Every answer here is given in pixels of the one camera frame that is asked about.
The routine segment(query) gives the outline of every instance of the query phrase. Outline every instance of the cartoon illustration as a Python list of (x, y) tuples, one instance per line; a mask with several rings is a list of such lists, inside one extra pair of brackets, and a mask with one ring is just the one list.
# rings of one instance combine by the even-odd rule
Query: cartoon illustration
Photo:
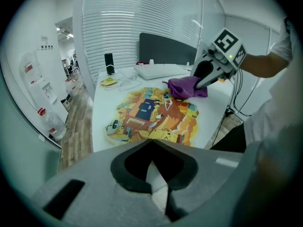
[(173, 98), (169, 89), (146, 87), (131, 92), (116, 110), (117, 116), (105, 127), (105, 132), (117, 145), (161, 139), (190, 146), (190, 139), (197, 131), (196, 106)]

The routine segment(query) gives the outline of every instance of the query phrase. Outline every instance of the purple cloth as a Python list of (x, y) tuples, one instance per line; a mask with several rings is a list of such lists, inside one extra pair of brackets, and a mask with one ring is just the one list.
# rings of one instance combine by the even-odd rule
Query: purple cloth
[(207, 97), (207, 87), (194, 89), (198, 77), (184, 77), (169, 79), (168, 88), (170, 94), (175, 98), (188, 99), (190, 97)]

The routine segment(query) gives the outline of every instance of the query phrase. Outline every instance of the black speaker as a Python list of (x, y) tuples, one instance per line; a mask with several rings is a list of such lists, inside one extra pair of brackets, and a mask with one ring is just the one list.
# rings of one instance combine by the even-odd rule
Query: black speaker
[(115, 69), (114, 69), (113, 54), (112, 53), (104, 54), (104, 59), (105, 59), (107, 74), (108, 75), (114, 74)]

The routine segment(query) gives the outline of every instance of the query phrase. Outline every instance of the window blinds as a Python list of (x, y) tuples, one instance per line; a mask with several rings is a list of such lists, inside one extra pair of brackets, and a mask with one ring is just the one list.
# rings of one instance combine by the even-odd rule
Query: window blinds
[(150, 33), (197, 48), (202, 0), (83, 0), (82, 36), (91, 78), (105, 70), (104, 54), (115, 67), (138, 61), (139, 34)]

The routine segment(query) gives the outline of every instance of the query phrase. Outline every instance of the white sleeve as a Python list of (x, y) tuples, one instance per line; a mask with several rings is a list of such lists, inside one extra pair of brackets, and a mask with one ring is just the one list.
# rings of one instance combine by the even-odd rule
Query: white sleeve
[(284, 22), (281, 25), (280, 37), (277, 42), (272, 46), (271, 52), (277, 54), (288, 62), (290, 62), (293, 58), (290, 34), (286, 31)]

